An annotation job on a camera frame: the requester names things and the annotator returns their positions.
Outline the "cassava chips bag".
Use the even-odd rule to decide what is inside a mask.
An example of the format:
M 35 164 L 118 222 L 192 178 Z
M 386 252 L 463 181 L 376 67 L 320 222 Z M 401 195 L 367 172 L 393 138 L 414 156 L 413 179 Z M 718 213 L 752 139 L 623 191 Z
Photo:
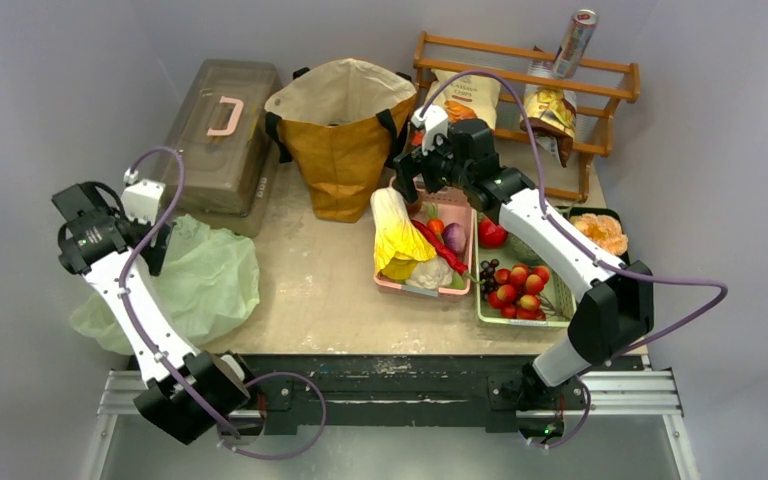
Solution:
M 442 85 L 449 81 L 455 72 L 432 69 L 432 83 L 424 88 L 416 102 L 416 113 L 425 106 L 428 95 L 435 95 L 433 108 L 429 109 L 434 114 L 436 108 L 446 112 L 448 120 L 442 127 L 434 130 L 434 138 L 440 135 L 446 138 L 449 127 L 454 123 L 469 119 L 483 120 L 487 126 L 494 130 L 497 122 L 497 104 L 499 101 L 501 85 L 498 81 L 476 75 L 467 75 L 455 79 L 445 88 Z

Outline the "green plastic basket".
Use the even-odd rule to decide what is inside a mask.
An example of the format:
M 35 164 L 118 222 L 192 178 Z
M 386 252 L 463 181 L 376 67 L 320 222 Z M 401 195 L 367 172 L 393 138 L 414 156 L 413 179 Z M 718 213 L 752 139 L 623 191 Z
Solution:
M 479 273 L 479 264 L 481 261 L 484 261 L 484 260 L 498 259 L 499 266 L 507 267 L 507 268 L 512 267 L 514 264 L 521 263 L 519 261 L 516 261 L 513 258 L 512 252 L 506 245 L 507 241 L 505 245 L 499 249 L 485 249 L 479 245 L 478 223 L 483 217 L 485 217 L 484 214 L 479 213 L 477 215 L 476 226 L 474 230 L 474 233 L 476 235 L 476 245 L 477 245 L 477 253 L 475 254 L 476 265 L 475 265 L 474 273 Z M 504 319 L 496 310 L 491 309 L 486 303 L 482 301 L 481 295 L 480 295 L 480 288 L 479 286 L 475 286 L 473 288 L 473 294 L 476 299 L 477 318 L 481 322 L 487 323 L 487 324 L 501 324 L 501 325 L 512 325 L 512 326 L 522 326 L 522 327 L 541 327 L 541 328 L 550 328 L 550 327 L 566 328 L 569 324 L 569 321 L 571 320 L 572 315 L 576 311 L 576 300 L 574 295 L 571 293 L 570 289 L 568 288 L 568 286 L 564 283 L 564 281 L 559 276 L 557 276 L 553 270 L 551 270 L 551 273 L 552 273 L 552 282 L 549 285 L 549 288 L 547 289 L 546 293 L 551 299 L 551 301 L 562 311 L 563 318 L 550 317 L 548 320 L 544 320 L 544 321 Z

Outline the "brown snack bag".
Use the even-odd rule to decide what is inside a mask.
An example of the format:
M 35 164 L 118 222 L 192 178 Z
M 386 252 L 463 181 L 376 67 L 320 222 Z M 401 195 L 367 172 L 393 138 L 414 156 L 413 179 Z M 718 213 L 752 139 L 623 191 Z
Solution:
M 552 87 L 527 85 L 523 107 L 538 145 L 566 167 L 573 153 L 577 96 Z

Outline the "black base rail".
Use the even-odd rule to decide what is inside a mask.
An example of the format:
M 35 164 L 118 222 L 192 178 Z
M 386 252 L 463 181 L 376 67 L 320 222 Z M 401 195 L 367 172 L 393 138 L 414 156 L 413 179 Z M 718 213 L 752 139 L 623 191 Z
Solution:
M 262 420 L 268 435 L 301 426 L 474 427 L 509 433 L 561 430 L 564 412 L 584 407 L 584 386 L 523 383 L 529 355 L 278 355 L 243 360 L 256 375 L 284 372 L 255 387 L 232 420 Z

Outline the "green plastic grocery bag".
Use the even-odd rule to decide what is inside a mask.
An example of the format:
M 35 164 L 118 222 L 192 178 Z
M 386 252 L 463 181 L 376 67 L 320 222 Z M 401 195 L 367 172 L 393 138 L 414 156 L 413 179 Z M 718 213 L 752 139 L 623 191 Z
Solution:
M 171 325 L 200 347 L 242 325 L 260 303 L 252 239 L 190 215 L 175 220 L 162 272 L 152 279 Z

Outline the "toy cauliflower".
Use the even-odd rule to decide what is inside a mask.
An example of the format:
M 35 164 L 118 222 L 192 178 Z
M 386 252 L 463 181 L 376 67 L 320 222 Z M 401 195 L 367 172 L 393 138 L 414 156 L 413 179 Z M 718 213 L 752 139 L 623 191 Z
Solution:
M 448 287 L 453 281 L 454 270 L 442 257 L 419 262 L 405 280 L 405 284 L 427 290 Z

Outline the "brown paper tote bag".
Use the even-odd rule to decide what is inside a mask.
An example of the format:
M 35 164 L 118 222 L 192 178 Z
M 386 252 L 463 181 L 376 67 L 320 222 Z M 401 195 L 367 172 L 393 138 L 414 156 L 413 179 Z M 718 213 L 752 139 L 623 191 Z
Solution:
M 344 58 L 300 69 L 265 105 L 265 131 L 298 166 L 319 219 L 356 222 L 402 153 L 416 102 L 411 77 Z

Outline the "toy melon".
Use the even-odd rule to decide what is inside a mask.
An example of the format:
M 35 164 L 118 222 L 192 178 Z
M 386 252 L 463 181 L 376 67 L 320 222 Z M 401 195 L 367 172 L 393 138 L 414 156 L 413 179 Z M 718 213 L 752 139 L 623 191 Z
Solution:
M 542 264 L 543 259 L 538 255 L 529 245 L 515 235 L 509 234 L 507 247 L 512 252 L 512 256 L 516 261 L 519 261 L 528 265 Z

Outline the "toy red chili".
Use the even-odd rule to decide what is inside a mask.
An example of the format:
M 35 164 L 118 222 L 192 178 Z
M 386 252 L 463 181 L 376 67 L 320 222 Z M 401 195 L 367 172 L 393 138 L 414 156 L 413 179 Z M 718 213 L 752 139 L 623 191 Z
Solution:
M 417 229 L 426 241 L 432 245 L 439 257 L 446 261 L 458 275 L 464 276 L 469 273 L 469 267 L 461 262 L 458 256 L 447 247 L 444 242 L 425 224 L 418 220 L 411 220 L 412 225 Z

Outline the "pink plastic basket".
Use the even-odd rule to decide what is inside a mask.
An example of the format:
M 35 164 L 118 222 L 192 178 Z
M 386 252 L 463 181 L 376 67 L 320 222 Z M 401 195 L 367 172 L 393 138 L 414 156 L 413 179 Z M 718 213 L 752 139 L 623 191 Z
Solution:
M 437 192 L 428 193 L 425 190 L 425 184 L 421 177 L 417 177 L 414 180 L 414 184 L 422 201 L 424 213 L 437 213 L 445 225 L 458 223 L 464 228 L 467 245 L 464 248 L 464 253 L 461 255 L 461 261 L 470 268 L 471 273 L 474 273 L 476 265 L 475 254 L 477 253 L 474 230 L 477 214 L 469 205 L 466 196 L 460 190 L 452 187 L 444 187 Z M 375 275 L 373 280 L 381 292 L 433 297 L 447 301 L 456 301 L 466 296 L 475 286 L 472 280 L 466 278 L 463 278 L 460 282 L 455 279 L 455 288 L 449 286 L 440 287 L 437 290 L 415 288 L 393 282 L 389 278 L 380 275 Z

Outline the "toy lychee bunch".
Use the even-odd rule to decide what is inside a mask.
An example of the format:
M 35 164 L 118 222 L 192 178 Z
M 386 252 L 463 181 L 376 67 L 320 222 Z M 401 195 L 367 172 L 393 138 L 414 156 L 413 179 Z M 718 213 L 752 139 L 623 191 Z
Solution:
M 552 282 L 552 273 L 547 266 L 522 263 L 510 268 L 498 266 L 495 278 L 497 290 L 482 301 L 502 318 L 527 321 L 563 318 L 562 311 L 546 293 Z

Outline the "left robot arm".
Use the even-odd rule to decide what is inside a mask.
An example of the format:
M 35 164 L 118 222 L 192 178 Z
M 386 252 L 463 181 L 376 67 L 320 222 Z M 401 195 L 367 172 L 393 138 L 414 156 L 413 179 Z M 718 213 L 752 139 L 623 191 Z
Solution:
M 172 327 L 153 286 L 172 227 L 161 213 L 165 186 L 135 181 L 122 194 L 88 181 L 52 197 L 64 219 L 57 234 L 64 269 L 102 298 L 131 345 L 145 389 L 133 403 L 183 444 L 213 427 L 237 436 L 228 416 L 257 399 L 258 382 L 236 360 L 201 351 Z

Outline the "toy napa cabbage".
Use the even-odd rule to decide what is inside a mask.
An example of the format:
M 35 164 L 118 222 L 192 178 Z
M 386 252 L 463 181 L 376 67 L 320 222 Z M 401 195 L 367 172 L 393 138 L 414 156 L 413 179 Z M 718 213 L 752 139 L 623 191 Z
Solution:
M 403 196 L 394 188 L 375 190 L 370 198 L 375 234 L 375 273 L 394 281 L 407 280 L 420 262 L 437 256 L 435 248 L 413 226 Z

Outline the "translucent storage box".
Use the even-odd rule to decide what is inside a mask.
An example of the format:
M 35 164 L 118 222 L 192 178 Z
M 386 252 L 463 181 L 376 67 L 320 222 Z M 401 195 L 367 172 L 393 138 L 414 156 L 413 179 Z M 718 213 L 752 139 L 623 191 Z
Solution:
M 250 238 L 260 233 L 278 163 L 265 105 L 281 87 L 268 62 L 202 63 L 165 140 L 185 164 L 177 213 Z

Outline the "toy grape bunch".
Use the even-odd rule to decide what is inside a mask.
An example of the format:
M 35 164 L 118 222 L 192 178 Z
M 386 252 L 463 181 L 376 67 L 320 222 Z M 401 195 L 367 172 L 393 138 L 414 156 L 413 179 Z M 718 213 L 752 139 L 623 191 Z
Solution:
M 484 260 L 479 264 L 479 288 L 482 300 L 487 300 L 498 288 L 495 274 L 499 266 L 498 259 Z

